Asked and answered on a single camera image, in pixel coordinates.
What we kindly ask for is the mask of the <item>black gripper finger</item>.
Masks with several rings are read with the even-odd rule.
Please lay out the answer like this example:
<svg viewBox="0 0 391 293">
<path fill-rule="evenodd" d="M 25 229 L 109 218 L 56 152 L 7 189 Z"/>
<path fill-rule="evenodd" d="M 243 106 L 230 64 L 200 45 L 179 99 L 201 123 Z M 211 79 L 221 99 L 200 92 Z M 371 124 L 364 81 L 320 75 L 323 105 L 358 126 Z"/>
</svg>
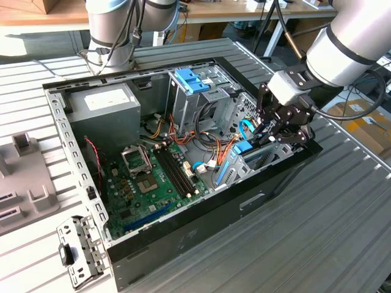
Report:
<svg viewBox="0 0 391 293">
<path fill-rule="evenodd" d="M 274 95 L 265 83 L 260 85 L 258 91 L 256 112 L 258 114 L 258 126 L 255 128 L 255 133 L 273 136 L 273 129 L 277 123 Z"/>
<path fill-rule="evenodd" d="M 315 137 L 307 123 L 305 125 L 276 125 L 268 132 L 278 143 L 306 143 Z"/>
</svg>

